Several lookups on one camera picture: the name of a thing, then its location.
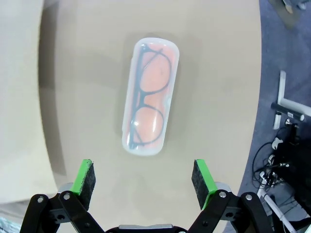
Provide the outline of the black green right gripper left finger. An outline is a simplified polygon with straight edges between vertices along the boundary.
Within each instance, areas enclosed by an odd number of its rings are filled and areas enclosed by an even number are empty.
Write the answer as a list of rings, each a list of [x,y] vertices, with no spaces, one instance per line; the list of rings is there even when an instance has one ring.
[[[103,233],[88,212],[96,177],[90,159],[84,159],[69,190],[49,198],[44,194],[31,197],[21,233],[55,233],[62,223],[71,223],[78,233]]]

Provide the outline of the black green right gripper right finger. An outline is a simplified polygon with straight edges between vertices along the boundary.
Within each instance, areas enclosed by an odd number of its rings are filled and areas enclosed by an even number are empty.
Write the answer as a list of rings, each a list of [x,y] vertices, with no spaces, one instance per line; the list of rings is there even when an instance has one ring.
[[[189,233],[212,233],[219,221],[228,221],[237,233],[271,233],[273,228],[253,192],[240,196],[219,189],[203,159],[196,159],[191,177],[201,213]]]

